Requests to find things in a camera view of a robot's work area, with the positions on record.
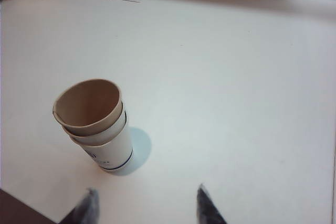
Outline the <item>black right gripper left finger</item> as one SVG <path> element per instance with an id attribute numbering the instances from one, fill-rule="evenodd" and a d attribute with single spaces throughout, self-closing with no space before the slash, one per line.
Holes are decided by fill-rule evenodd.
<path id="1" fill-rule="evenodd" d="M 100 216 L 99 194 L 88 188 L 87 193 L 60 223 L 98 223 Z"/>

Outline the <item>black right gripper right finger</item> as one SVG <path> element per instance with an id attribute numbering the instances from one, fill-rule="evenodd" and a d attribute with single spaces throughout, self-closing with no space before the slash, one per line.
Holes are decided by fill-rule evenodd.
<path id="1" fill-rule="evenodd" d="M 214 205 L 206 187 L 200 184 L 197 190 L 197 223 L 227 224 L 223 216 Z"/>

